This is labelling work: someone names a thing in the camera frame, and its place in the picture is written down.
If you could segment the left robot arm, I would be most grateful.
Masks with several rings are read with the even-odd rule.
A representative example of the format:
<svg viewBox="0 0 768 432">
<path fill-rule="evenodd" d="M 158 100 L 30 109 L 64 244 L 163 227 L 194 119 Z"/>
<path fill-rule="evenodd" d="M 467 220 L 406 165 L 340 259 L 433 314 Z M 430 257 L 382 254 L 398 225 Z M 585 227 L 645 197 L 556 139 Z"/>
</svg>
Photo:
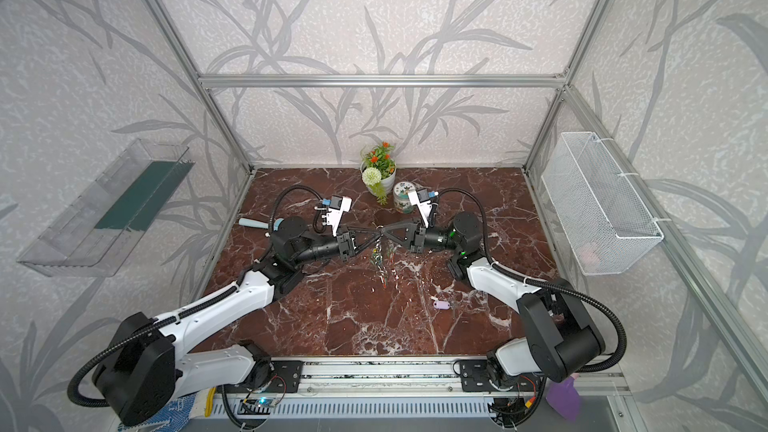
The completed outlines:
<svg viewBox="0 0 768 432">
<path fill-rule="evenodd" d="M 123 320 L 109 346 L 86 368 L 101 394 L 95 405 L 111 408 L 123 425 L 135 426 L 178 397 L 265 377 L 268 357 L 249 341 L 219 352 L 194 349 L 289 294 L 303 280 L 305 264 L 347 261 L 379 236 L 373 229 L 346 227 L 319 234 L 300 217 L 283 220 L 264 256 L 228 286 L 157 317 L 136 313 Z"/>
</svg>

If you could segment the purple tagged key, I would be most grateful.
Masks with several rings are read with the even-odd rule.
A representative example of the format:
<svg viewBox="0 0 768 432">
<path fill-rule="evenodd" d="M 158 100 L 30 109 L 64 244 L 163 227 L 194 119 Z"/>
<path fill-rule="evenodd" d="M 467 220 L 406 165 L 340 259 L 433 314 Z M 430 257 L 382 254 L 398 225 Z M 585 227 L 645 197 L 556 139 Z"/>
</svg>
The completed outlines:
<svg viewBox="0 0 768 432">
<path fill-rule="evenodd" d="M 432 298 L 432 306 L 435 310 L 450 310 L 452 305 L 447 300 L 440 300 L 436 297 Z"/>
</svg>

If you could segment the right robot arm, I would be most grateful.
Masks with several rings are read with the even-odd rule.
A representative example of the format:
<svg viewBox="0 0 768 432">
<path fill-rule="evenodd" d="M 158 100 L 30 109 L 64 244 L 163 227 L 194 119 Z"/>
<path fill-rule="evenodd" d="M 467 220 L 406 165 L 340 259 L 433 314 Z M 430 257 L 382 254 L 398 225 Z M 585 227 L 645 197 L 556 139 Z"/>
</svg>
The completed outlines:
<svg viewBox="0 0 768 432">
<path fill-rule="evenodd" d="M 380 229 L 381 234 L 413 253 L 451 250 L 448 269 L 456 281 L 468 283 L 513 309 L 520 317 L 524 337 L 487 354 L 488 381 L 509 390 L 519 376 L 536 373 L 563 382 L 574 373 L 598 372 L 613 367 L 622 357 L 625 337 L 602 361 L 605 341 L 586 305 L 603 312 L 602 304 L 581 294 L 564 280 L 537 282 L 502 267 L 485 250 L 487 226 L 476 215 L 460 212 L 447 227 L 427 220 L 402 221 Z"/>
</svg>

